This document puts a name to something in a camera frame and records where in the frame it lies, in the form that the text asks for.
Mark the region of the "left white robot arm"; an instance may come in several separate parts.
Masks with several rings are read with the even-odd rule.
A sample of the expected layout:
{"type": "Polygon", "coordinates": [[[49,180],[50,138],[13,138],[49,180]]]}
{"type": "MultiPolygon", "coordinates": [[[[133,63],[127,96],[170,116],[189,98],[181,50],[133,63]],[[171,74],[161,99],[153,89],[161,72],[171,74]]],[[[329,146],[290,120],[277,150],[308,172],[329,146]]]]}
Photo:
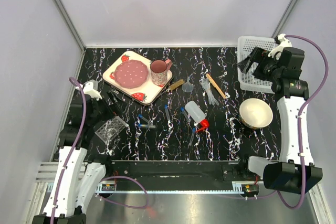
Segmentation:
{"type": "Polygon", "coordinates": [[[58,167],[54,186],[42,214],[33,223],[86,223],[86,210],[100,181],[113,175],[113,167],[105,154],[92,156],[83,178],[82,164],[96,130],[111,119],[119,119],[122,100],[111,91],[96,100],[88,93],[77,97],[70,106],[68,122],[59,134],[58,167]]]}

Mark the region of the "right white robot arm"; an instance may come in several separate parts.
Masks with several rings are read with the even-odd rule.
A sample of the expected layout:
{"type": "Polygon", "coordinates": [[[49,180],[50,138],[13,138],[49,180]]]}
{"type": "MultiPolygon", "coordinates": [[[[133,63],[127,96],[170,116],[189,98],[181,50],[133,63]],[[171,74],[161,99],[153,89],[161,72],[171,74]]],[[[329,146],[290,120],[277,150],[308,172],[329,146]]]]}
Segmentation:
{"type": "Polygon", "coordinates": [[[238,167],[239,176],[250,180],[256,174],[267,189],[294,194],[305,194],[323,176],[310,153],[307,130],[308,83],[300,79],[305,53],[294,47],[285,47],[271,58],[269,51],[255,47],[250,55],[238,63],[242,73],[257,64],[253,76],[270,81],[277,96],[281,123],[281,150],[278,162],[258,156],[245,158],[238,167]]]}

